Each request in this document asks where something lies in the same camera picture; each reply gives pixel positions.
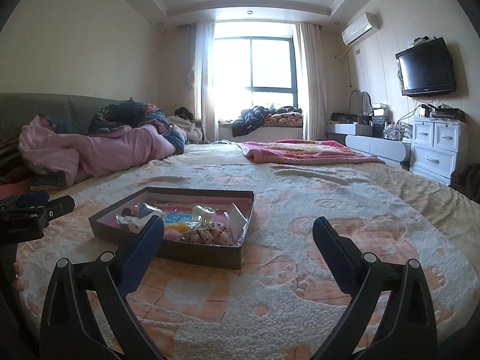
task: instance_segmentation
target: gray sofa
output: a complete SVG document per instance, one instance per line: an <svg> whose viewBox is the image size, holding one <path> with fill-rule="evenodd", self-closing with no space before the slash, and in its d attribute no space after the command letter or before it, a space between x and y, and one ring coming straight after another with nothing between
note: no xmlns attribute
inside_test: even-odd
<svg viewBox="0 0 480 360"><path fill-rule="evenodd" d="M49 93L0 93L0 142L18 137L22 126L35 115L43 114L65 120L80 134L88 134L93 115L111 99Z"/></svg>

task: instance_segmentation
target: air conditioner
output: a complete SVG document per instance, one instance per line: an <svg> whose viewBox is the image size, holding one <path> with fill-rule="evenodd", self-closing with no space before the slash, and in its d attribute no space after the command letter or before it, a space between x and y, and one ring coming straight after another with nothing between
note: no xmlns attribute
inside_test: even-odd
<svg viewBox="0 0 480 360"><path fill-rule="evenodd" d="M365 12L342 32L343 42L347 46L355 46L379 29L376 16Z"/></svg>

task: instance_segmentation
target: white dresser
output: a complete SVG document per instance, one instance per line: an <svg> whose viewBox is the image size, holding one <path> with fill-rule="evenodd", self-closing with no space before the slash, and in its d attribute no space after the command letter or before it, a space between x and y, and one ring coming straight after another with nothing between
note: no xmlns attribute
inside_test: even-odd
<svg viewBox="0 0 480 360"><path fill-rule="evenodd" d="M413 122L410 171L442 184L467 164L469 135L459 120L416 116Z"/></svg>

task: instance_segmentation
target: pink fabric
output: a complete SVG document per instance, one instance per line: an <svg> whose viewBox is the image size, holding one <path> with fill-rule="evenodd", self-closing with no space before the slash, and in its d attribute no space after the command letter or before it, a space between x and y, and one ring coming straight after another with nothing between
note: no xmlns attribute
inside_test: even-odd
<svg viewBox="0 0 480 360"><path fill-rule="evenodd" d="M273 143L244 142L238 144L245 157L256 164L358 164L383 162L375 156L366 157L334 140L287 139Z"/></svg>
<svg viewBox="0 0 480 360"><path fill-rule="evenodd" d="M157 126L146 124L123 131L121 136L116 131L114 137L55 134L43 127L36 116L23 126L18 147L28 162L65 172L68 186L75 183L77 176L85 178L84 172L103 176L175 152L175 147L158 134Z"/></svg>

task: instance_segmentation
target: sheer curtain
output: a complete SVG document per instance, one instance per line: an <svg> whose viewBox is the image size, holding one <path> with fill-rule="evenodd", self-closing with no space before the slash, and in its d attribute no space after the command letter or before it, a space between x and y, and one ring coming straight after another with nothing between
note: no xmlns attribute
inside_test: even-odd
<svg viewBox="0 0 480 360"><path fill-rule="evenodd" d="M303 139L326 136L325 77L322 71L320 26L297 23L294 33L298 79L298 106L303 110Z"/></svg>
<svg viewBox="0 0 480 360"><path fill-rule="evenodd" d="M195 117L202 118L205 137L218 140L218 120L213 96L213 41L215 22L196 24L195 36Z"/></svg>

